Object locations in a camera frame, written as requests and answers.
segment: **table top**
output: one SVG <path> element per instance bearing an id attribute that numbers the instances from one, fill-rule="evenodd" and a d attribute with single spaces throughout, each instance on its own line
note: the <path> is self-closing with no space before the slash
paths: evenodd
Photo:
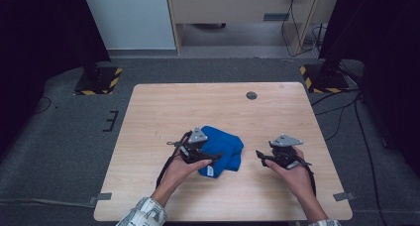
<path id="1" fill-rule="evenodd" d="M 247 98 L 254 92 L 256 99 Z M 119 221 L 143 196 L 150 196 L 158 175 L 178 141 L 196 126 L 212 126 L 244 143 L 238 171 L 218 178 L 194 172 L 166 205 L 168 221 L 305 220 L 283 180 L 264 168 L 256 150 L 271 155 L 268 141 L 281 134 L 302 140 L 298 146 L 315 172 L 317 198 L 333 219 L 348 220 L 348 200 L 331 156 L 298 82 L 139 84 L 134 88 L 94 212 L 98 221 Z"/>

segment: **sleeve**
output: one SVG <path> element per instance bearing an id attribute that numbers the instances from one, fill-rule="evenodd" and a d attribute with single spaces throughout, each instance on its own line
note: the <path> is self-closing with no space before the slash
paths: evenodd
<path id="1" fill-rule="evenodd" d="M 341 226 L 341 224 L 337 220 L 327 219 L 311 223 L 308 226 Z"/>
<path id="2" fill-rule="evenodd" d="M 166 212 L 154 199 L 142 198 L 117 226 L 161 226 L 166 222 Z"/>

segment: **yellow and black tape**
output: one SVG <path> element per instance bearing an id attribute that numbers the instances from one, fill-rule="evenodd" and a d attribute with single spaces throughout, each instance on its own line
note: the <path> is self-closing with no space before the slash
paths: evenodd
<path id="1" fill-rule="evenodd" d="M 308 89 L 309 93 L 338 93 L 348 90 L 348 88 L 315 88 L 305 66 L 300 66 L 300 73 L 303 76 L 303 80 L 305 81 L 306 88 Z"/>
<path id="2" fill-rule="evenodd" d="M 111 78 L 111 81 L 109 82 L 109 86 L 107 88 L 101 89 L 101 90 L 93 90 L 93 89 L 82 89 L 74 91 L 74 94 L 76 95 L 95 95 L 95 94 L 110 94 L 115 88 L 115 85 L 117 85 L 118 79 L 120 77 L 121 72 L 123 71 L 122 68 L 118 67 L 115 69 L 115 72 Z"/>

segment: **blue towel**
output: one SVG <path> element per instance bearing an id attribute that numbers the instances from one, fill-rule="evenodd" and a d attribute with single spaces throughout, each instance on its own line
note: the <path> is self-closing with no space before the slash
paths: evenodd
<path id="1" fill-rule="evenodd" d="M 241 139 L 210 126 L 204 126 L 201 131 L 208 137 L 201 151 L 210 155 L 223 155 L 213 167 L 208 166 L 198 172 L 204 176 L 217 178 L 223 170 L 237 171 L 241 165 L 241 152 L 244 147 Z"/>

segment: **gray carpet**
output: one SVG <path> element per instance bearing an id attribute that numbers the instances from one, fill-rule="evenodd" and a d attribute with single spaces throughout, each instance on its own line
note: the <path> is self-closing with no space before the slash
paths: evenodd
<path id="1" fill-rule="evenodd" d="M 299 67 L 316 59 L 114 59 L 123 68 L 112 94 L 73 95 L 82 69 L 46 84 L 45 97 L 28 121 L 12 151 L 0 166 L 0 198 L 39 198 L 87 203 L 102 187 L 133 87 L 138 83 L 171 82 L 303 82 Z M 344 106 L 358 93 L 331 96 L 314 106 L 321 113 Z M 327 94 L 308 93 L 313 103 Z M 375 169 L 380 206 L 388 225 L 419 225 L 420 179 L 404 163 L 398 150 L 385 149 L 366 107 L 359 101 L 367 142 Z M 112 132 L 107 119 L 119 111 Z M 343 225 L 381 225 L 368 151 L 354 105 L 317 116 L 354 217 Z M 115 225 L 96 222 L 92 208 L 39 204 L 0 204 L 0 225 Z M 250 223 L 246 225 L 278 225 Z"/>

